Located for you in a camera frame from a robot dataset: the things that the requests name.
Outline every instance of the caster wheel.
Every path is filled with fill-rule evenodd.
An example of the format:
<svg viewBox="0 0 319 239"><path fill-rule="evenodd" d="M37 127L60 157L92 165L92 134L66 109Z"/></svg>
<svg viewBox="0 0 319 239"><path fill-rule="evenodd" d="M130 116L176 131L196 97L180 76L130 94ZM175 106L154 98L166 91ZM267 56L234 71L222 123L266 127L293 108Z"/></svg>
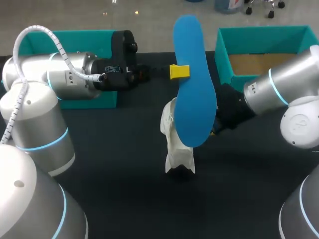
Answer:
<svg viewBox="0 0 319 239"><path fill-rule="evenodd" d="M283 9L283 8L285 7L285 3L284 3L283 1L280 1L280 2L278 3L278 7L281 8L281 9Z"/></svg>
<svg viewBox="0 0 319 239"><path fill-rule="evenodd" d="M268 14L268 18L274 18L275 16L275 12L274 11L270 11Z"/></svg>
<svg viewBox="0 0 319 239"><path fill-rule="evenodd" d="M247 10L246 10L246 14L247 15L251 15L253 13L253 10L251 7L248 7Z"/></svg>

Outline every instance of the blue bottle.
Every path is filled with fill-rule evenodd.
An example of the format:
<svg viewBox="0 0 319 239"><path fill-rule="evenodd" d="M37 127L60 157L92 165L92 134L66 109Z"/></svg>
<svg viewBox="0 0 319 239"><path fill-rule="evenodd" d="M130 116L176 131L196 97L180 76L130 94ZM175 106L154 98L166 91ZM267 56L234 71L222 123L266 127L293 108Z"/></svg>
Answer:
<svg viewBox="0 0 319 239"><path fill-rule="evenodd" d="M232 14L238 12L243 3L243 0L215 0L215 9L224 14Z"/></svg>

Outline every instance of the black work surface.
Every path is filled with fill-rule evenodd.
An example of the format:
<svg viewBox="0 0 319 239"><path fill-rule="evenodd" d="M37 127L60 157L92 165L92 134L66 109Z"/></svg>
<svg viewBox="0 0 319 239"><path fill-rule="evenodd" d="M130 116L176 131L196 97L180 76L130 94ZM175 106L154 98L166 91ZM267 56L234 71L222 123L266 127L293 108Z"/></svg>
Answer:
<svg viewBox="0 0 319 239"><path fill-rule="evenodd" d="M174 53L138 59L175 63ZM218 84L213 52L207 61ZM318 155L283 140L278 111L196 148L194 176L180 168L166 175L160 117L177 91L157 72L119 93L117 109L63 112L76 161L56 179L84 209L89 239L279 239L280 208Z"/></svg>

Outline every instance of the blue insole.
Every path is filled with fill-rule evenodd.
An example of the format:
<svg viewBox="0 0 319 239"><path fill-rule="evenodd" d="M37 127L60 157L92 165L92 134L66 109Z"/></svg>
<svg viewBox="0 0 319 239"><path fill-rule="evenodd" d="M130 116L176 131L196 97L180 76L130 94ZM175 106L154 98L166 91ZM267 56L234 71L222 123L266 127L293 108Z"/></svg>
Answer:
<svg viewBox="0 0 319 239"><path fill-rule="evenodd" d="M179 82L175 127L183 144L198 147L207 140L213 128L217 99L197 18L192 15L180 17L174 26L173 40L177 64L190 66L190 77Z"/></svg>

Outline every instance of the floor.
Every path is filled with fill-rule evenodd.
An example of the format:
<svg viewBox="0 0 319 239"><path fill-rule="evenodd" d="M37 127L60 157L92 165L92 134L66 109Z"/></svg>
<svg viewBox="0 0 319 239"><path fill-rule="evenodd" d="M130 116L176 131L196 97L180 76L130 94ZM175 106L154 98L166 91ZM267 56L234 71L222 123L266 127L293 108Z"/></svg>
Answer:
<svg viewBox="0 0 319 239"><path fill-rule="evenodd" d="M309 24L319 36L318 0L286 0L275 18L265 17L260 2L253 14L217 13L214 0L10 0L0 5L0 55L11 54L15 38L25 27L38 24L51 30L129 29L139 52L173 51L172 29L182 14L195 14L202 23L207 50L214 50L219 27L245 25Z"/></svg>

